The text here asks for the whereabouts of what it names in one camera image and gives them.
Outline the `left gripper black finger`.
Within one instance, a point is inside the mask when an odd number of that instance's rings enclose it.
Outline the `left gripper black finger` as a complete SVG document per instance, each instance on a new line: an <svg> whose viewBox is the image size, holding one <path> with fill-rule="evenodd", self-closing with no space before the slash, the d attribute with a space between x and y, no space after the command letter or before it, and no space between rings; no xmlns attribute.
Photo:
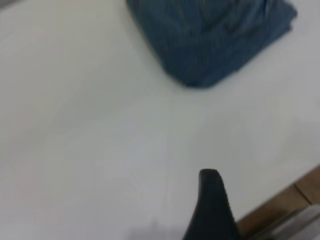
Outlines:
<svg viewBox="0 0 320 240"><path fill-rule="evenodd" d="M223 179L215 169L199 172L198 198L184 240L240 240Z"/></svg>

